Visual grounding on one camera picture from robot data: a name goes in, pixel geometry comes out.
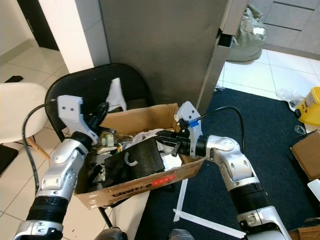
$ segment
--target black chair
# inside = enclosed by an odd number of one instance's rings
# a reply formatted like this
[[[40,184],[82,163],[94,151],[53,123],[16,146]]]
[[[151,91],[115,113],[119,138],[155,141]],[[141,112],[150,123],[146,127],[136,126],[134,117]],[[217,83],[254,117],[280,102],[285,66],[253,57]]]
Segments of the black chair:
[[[83,115],[90,114],[100,103],[106,101],[113,79],[120,78],[122,95],[127,103],[127,109],[145,108],[153,106],[154,100],[144,78],[132,67],[113,63],[83,71],[71,73],[59,78],[48,89],[45,102],[57,99],[61,95],[71,95],[83,98],[81,111]],[[56,104],[45,107],[47,117],[61,142],[65,139],[62,130],[66,125],[58,116]],[[126,199],[116,203],[99,207],[99,211],[109,228],[113,225],[105,209],[114,208]]]

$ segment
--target dark blue carpet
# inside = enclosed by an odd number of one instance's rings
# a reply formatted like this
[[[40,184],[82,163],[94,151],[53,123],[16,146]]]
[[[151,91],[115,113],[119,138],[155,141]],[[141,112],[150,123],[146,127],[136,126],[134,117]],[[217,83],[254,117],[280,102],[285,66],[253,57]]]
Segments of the dark blue carpet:
[[[208,112],[235,106],[245,125],[245,155],[269,193],[288,230],[301,227],[306,218],[319,215],[319,207],[307,188],[307,178],[289,147],[298,141],[294,127],[301,125],[284,101],[236,90],[216,92]],[[215,113],[202,121],[204,134],[226,136],[241,142],[240,121],[232,110]],[[181,219],[173,223],[181,183],[176,192],[159,188],[151,191],[136,234],[136,240],[166,240],[172,229],[186,229],[196,240],[233,240],[212,229]],[[189,179],[184,212],[240,230],[236,209],[226,190],[218,167],[204,162],[197,176]]]

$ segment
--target yellow container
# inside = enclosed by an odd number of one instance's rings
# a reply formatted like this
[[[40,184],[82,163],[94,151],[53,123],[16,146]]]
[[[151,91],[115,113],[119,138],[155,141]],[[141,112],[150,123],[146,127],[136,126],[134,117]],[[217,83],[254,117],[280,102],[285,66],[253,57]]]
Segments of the yellow container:
[[[301,116],[299,121],[304,124],[319,126],[320,125],[320,86],[315,86],[310,93],[299,104],[297,109],[300,110]]]

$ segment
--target wooden chair leg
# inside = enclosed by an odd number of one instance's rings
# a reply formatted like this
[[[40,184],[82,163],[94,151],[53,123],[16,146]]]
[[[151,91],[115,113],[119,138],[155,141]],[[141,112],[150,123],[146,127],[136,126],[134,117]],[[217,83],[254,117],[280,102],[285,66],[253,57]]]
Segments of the wooden chair leg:
[[[46,153],[45,150],[43,150],[33,139],[32,137],[27,137],[26,142],[32,146],[35,150],[38,151],[46,160],[50,161],[50,156],[48,153]]]

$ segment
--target white wall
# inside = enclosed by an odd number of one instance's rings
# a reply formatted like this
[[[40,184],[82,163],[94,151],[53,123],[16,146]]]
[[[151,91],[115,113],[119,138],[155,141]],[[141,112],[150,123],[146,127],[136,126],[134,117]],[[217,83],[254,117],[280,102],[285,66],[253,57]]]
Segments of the white wall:
[[[93,68],[75,0],[39,0],[39,3],[69,72]]]
[[[95,67],[110,63],[105,28],[102,20],[99,0],[75,0]]]
[[[35,39],[17,0],[0,0],[0,55]]]

